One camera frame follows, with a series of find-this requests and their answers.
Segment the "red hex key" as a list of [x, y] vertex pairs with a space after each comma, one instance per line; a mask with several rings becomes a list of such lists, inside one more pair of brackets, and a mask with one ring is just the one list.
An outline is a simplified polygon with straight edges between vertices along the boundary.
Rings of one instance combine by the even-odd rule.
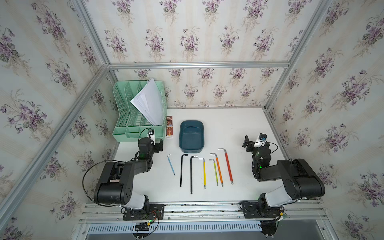
[[232, 170], [231, 170], [231, 165], [230, 165], [229, 155], [227, 153], [227, 150], [224, 148], [219, 148], [218, 151], [224, 152], [226, 163], [227, 163], [227, 169], [228, 169], [228, 173], [229, 173], [229, 178], [230, 178], [230, 183], [231, 183], [231, 185], [233, 185], [234, 180], [233, 180], [233, 175], [232, 175]]

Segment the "long black hex key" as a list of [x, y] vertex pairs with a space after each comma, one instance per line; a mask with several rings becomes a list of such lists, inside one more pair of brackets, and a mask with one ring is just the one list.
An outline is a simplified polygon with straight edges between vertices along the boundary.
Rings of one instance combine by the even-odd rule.
[[193, 155], [190, 158], [190, 194], [193, 194], [193, 162], [194, 159], [197, 159], [199, 156], [198, 155]]

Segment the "lime green hex key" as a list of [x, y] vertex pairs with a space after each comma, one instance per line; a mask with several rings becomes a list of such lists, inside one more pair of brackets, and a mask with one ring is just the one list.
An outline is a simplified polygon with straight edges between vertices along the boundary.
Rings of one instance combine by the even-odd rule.
[[210, 161], [213, 162], [214, 172], [215, 172], [215, 180], [216, 180], [216, 184], [217, 184], [217, 186], [219, 186], [219, 179], [218, 179], [218, 172], [217, 172], [216, 161], [215, 161], [214, 159], [210, 159]]

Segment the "orange hex key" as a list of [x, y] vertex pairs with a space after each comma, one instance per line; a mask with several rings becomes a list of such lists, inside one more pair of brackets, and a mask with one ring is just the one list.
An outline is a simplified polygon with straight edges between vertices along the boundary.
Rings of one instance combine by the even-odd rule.
[[215, 159], [216, 159], [216, 165], [217, 165], [217, 168], [218, 168], [218, 171], [219, 171], [219, 178], [220, 178], [221, 186], [224, 187], [224, 181], [223, 181], [223, 177], [222, 177], [222, 173], [221, 173], [221, 168], [220, 168], [220, 162], [219, 162], [218, 155], [216, 153], [210, 153], [210, 155], [214, 156]]

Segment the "yellow hex key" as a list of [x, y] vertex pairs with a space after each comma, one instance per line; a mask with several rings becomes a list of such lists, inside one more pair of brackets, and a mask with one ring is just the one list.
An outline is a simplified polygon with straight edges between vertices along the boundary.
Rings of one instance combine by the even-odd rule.
[[200, 161], [203, 163], [203, 183], [204, 183], [204, 189], [206, 189], [207, 180], [206, 180], [206, 162], [204, 158], [199, 158]]

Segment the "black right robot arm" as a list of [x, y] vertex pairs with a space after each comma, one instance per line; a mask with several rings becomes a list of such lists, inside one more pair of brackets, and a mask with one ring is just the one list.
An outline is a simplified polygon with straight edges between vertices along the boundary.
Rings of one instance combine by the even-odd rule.
[[258, 182], [281, 180], [283, 185], [262, 193], [258, 204], [262, 209], [277, 208], [306, 198], [325, 195], [326, 188], [320, 177], [304, 159], [278, 160], [271, 165], [272, 153], [266, 134], [259, 134], [256, 141], [246, 135], [242, 147], [252, 154], [252, 172]]

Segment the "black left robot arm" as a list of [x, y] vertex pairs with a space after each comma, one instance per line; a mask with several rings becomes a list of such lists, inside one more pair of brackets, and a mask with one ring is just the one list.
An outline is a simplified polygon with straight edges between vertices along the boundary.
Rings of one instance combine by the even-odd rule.
[[147, 173], [153, 165], [153, 155], [162, 152], [164, 141], [158, 143], [151, 138], [138, 142], [139, 151], [127, 161], [106, 161], [94, 191], [93, 201], [100, 206], [121, 205], [124, 208], [150, 212], [150, 202], [146, 195], [133, 190], [134, 176]]

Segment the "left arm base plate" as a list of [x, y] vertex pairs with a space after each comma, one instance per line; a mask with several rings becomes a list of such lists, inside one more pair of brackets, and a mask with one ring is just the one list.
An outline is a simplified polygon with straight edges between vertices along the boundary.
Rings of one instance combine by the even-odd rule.
[[136, 220], [162, 220], [164, 218], [164, 204], [149, 204], [142, 210], [133, 210], [128, 208], [122, 208], [124, 221], [136, 221]]

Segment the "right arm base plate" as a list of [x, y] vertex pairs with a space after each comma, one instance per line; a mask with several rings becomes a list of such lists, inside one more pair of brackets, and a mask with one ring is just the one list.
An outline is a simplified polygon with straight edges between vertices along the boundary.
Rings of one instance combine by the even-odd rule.
[[279, 219], [285, 212], [283, 206], [270, 207], [264, 202], [242, 201], [239, 207], [246, 219]]

